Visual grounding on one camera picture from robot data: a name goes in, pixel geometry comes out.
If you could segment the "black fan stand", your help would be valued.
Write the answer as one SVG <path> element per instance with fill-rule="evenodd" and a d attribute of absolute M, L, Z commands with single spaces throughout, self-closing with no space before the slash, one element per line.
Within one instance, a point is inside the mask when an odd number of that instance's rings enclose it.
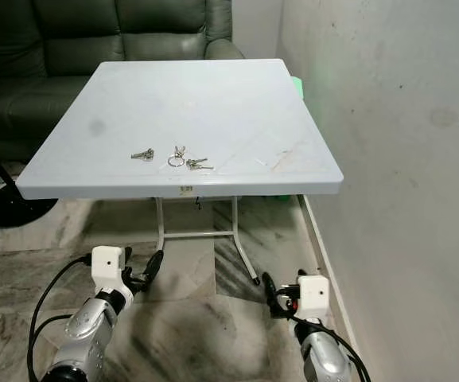
<path fill-rule="evenodd" d="M 29 224 L 46 215 L 58 203 L 57 199 L 26 200 L 2 163 L 0 176 L 4 182 L 3 188 L 0 188 L 0 227 Z"/>

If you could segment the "white folding table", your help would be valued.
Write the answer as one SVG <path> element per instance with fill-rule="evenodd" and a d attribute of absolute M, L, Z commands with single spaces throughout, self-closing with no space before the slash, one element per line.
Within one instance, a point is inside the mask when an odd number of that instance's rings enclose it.
<path fill-rule="evenodd" d="M 175 146 L 213 169 L 167 165 Z M 240 243 L 241 197 L 335 194 L 343 179 L 282 60 L 156 60 L 101 63 L 15 185 L 28 200 L 153 199 L 164 245 L 164 200 L 231 201 Z"/>

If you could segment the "dark green leather sofa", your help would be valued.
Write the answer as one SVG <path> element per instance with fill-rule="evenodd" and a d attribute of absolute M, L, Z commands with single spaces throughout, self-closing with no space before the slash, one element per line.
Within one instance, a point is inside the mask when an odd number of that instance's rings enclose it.
<path fill-rule="evenodd" d="M 103 62 L 240 58 L 231 0 L 0 0 L 0 160 L 29 162 Z"/>

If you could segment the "white wall skirting strip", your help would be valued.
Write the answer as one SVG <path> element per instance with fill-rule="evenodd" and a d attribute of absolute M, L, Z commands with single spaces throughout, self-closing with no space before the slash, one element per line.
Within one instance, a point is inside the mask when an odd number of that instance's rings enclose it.
<path fill-rule="evenodd" d="M 321 230 L 317 224 L 317 218 L 313 213 L 313 206 L 305 194 L 296 196 L 298 206 L 301 207 L 301 217 L 305 220 L 305 228 L 308 230 L 310 244 L 317 262 L 317 272 L 328 278 L 330 283 L 331 301 L 329 308 L 330 321 L 333 328 L 355 349 L 360 351 L 360 343 L 352 331 L 352 321 L 347 314 L 344 298 L 340 294 L 340 288 L 335 280 L 335 272 L 329 259 L 326 244 L 321 237 Z"/>

